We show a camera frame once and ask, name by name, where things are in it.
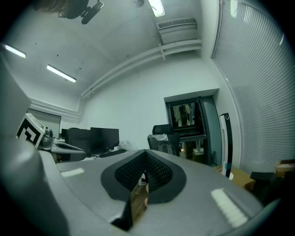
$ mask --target fluorescent ceiling light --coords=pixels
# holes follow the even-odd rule
[[[3,47],[4,47],[6,50],[8,50],[8,51],[10,51],[10,52],[12,52],[12,53],[15,53],[16,55],[19,55],[19,56],[22,57],[22,58],[26,58],[26,54],[25,54],[25,53],[23,53],[23,52],[21,52],[21,51],[19,51],[19,50],[16,50],[15,48],[13,48],[13,47],[11,47],[11,46],[8,46],[8,45],[6,45],[6,44],[3,44]]]
[[[65,78],[65,79],[67,79],[67,80],[69,80],[69,81],[71,81],[71,82],[73,82],[73,83],[76,82],[76,79],[75,79],[75,78],[73,78],[73,77],[71,77],[71,76],[69,76],[69,75],[67,75],[67,74],[65,74],[65,73],[63,73],[63,72],[61,72],[60,70],[54,68],[54,67],[51,66],[51,65],[48,65],[48,66],[47,66],[47,69],[50,70],[50,71],[52,71],[53,73],[59,75],[59,76],[62,76],[63,78]]]
[[[165,15],[165,11],[164,11],[161,0],[148,0],[148,1],[156,17],[161,17]]]

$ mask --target computer monitor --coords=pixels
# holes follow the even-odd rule
[[[90,128],[90,147],[92,153],[114,148],[118,146],[118,144],[118,129]]]
[[[66,135],[68,133],[68,130],[67,129],[61,129],[61,138],[65,139]]]
[[[87,156],[91,155],[90,130],[69,129],[66,143],[81,148]]]

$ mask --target office chair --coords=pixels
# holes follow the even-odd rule
[[[179,142],[180,142],[180,135],[179,133],[174,133],[174,129],[170,124],[161,124],[155,125],[153,127],[153,135],[160,135],[160,134],[167,134],[168,141],[167,143],[171,144],[175,151],[176,155],[179,156]],[[153,137],[147,138],[149,148],[151,150],[158,150],[158,146],[162,141],[158,141]]]

